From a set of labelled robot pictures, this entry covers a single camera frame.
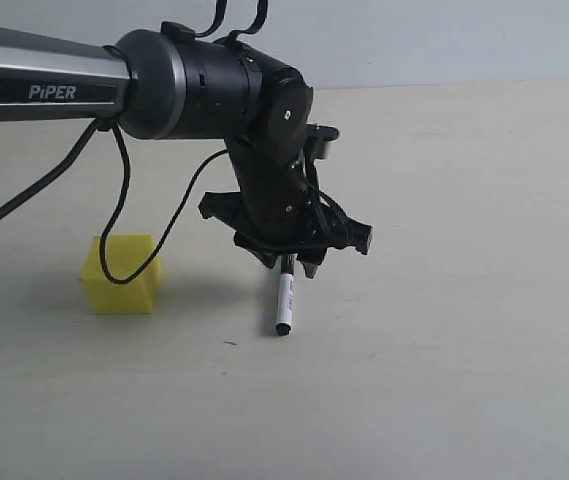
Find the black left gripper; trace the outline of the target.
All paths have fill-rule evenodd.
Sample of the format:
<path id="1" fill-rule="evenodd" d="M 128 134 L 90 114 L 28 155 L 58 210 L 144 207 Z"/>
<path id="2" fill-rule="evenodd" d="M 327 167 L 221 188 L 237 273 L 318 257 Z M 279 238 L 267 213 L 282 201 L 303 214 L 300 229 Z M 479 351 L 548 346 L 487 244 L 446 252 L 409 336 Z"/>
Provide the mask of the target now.
<path id="1" fill-rule="evenodd" d="M 314 162 L 306 158 L 307 139 L 279 165 L 245 138 L 225 141 L 239 190 L 207 192 L 199 203 L 203 218 L 215 218 L 235 231 L 236 245 L 267 269 L 281 254 L 298 254 L 307 279 L 314 279 L 329 248 L 348 247 L 366 255 L 372 227 L 350 218 L 319 188 Z"/>

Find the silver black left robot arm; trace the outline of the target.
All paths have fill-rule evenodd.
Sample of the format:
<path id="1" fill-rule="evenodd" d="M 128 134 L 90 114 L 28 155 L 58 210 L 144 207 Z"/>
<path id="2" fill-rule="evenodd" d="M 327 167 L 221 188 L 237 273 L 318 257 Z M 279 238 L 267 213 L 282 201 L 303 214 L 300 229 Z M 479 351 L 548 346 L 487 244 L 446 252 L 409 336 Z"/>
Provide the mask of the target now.
<path id="1" fill-rule="evenodd" d="M 309 122 L 313 90 L 295 68 L 233 37 L 200 40 L 181 24 L 93 46 L 0 28 L 0 122 L 86 118 L 117 140 L 220 140 L 238 190 L 199 205 L 235 244 L 313 277 L 329 249 L 367 253 L 369 225 L 321 191 L 315 161 L 336 128 Z"/>

